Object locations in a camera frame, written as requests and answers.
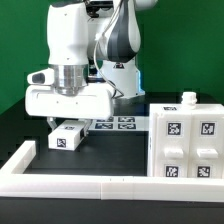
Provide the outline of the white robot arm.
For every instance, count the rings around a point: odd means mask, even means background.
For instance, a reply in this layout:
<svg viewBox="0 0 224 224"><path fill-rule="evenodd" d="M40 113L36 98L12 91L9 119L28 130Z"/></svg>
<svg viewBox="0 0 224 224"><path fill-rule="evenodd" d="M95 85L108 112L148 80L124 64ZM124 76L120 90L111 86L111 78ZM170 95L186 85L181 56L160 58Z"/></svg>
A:
<svg viewBox="0 0 224 224"><path fill-rule="evenodd" d="M124 95L104 75L89 80L97 61L127 63L141 44L136 13L158 0L59 0L47 15L48 67L27 77L25 109L47 118L107 119Z"/></svg>

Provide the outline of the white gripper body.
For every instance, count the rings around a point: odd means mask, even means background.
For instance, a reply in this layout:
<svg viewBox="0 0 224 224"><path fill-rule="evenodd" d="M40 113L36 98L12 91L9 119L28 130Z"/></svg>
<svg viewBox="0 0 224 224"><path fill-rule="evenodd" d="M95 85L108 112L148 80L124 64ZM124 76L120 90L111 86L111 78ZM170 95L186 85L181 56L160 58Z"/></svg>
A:
<svg viewBox="0 0 224 224"><path fill-rule="evenodd" d="M90 83L75 96L62 95L53 86L51 68L27 76L25 109L31 116L108 119L113 115L113 89L106 83Z"/></svg>

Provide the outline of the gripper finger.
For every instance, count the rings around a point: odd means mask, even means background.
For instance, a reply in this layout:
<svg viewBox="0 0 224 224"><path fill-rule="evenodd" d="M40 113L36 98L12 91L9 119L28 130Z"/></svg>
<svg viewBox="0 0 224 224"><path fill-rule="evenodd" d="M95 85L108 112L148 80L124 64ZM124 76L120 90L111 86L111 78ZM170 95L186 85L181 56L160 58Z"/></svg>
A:
<svg viewBox="0 0 224 224"><path fill-rule="evenodd" d="M51 131L54 131L57 128L57 124L54 117L48 117L47 123L49 127L51 128Z"/></svg>
<svg viewBox="0 0 224 224"><path fill-rule="evenodd" d="M83 120L84 122L84 126L83 126L83 129L82 129L82 133L83 133L83 136L86 137L88 135L88 130L92 124L92 120L91 119L86 119L86 120Z"/></svg>

